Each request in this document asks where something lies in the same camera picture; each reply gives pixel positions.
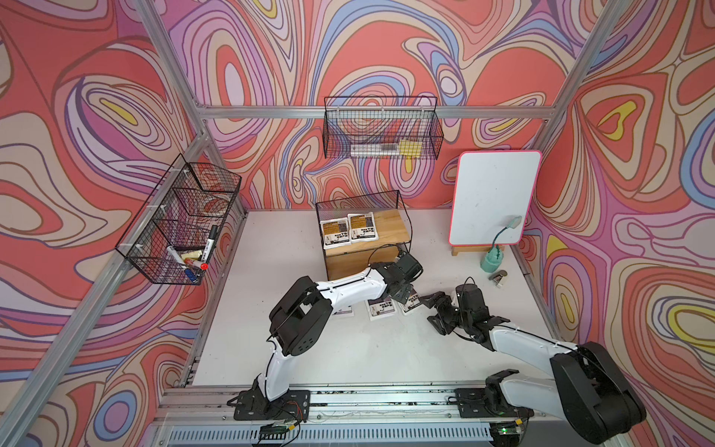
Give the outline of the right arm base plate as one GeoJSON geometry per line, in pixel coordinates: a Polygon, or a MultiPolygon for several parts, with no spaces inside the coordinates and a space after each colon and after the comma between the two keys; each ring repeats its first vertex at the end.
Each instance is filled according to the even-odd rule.
{"type": "Polygon", "coordinates": [[[534,411],[509,404],[497,387],[456,389],[448,398],[457,407],[462,418],[530,418],[534,411]]]}

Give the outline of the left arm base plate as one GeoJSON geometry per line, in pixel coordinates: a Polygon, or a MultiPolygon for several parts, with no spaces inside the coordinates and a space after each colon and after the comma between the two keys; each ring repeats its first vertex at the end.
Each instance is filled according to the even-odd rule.
{"type": "Polygon", "coordinates": [[[288,390],[270,402],[259,389],[241,391],[226,405],[234,409],[236,421],[289,420],[304,422],[309,416],[311,393],[308,390],[288,390]]]}

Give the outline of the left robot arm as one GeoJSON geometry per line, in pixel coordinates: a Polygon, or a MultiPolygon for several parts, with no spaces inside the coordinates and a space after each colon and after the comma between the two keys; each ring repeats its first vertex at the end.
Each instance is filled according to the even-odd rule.
{"type": "Polygon", "coordinates": [[[335,311],[383,298],[404,303],[423,272],[417,259],[402,251],[392,262],[370,264],[342,279],[297,279],[269,313],[266,342],[273,352],[257,379],[266,400],[274,402],[289,390],[292,361],[318,342],[335,311]]]}

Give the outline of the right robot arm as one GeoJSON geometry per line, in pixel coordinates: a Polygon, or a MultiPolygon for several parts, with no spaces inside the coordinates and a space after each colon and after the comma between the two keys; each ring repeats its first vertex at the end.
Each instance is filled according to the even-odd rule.
{"type": "Polygon", "coordinates": [[[538,379],[517,369],[502,370],[485,379],[474,399],[468,398],[467,389],[458,389],[460,402],[496,417],[546,413],[568,422],[592,444],[625,434],[646,420],[642,399],[604,346],[557,341],[514,327],[489,311],[482,290],[473,283],[459,285],[455,292],[454,297],[435,292],[419,300],[435,310],[428,322],[440,335],[460,331],[462,339],[545,374],[538,379]]]}

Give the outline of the yellow coffee bag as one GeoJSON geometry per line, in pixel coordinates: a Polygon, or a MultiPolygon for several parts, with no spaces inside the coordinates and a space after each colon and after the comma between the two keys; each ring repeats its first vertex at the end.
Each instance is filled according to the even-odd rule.
{"type": "Polygon", "coordinates": [[[352,243],[379,240],[374,214],[372,212],[347,216],[349,225],[349,238],[352,243]]]}
{"type": "Polygon", "coordinates": [[[420,302],[419,294],[417,291],[412,290],[409,297],[406,299],[405,303],[398,303],[398,307],[403,315],[408,315],[420,307],[422,303],[420,302]]]}
{"type": "Polygon", "coordinates": [[[346,217],[321,221],[320,230],[324,250],[351,244],[349,223],[346,217]]]}

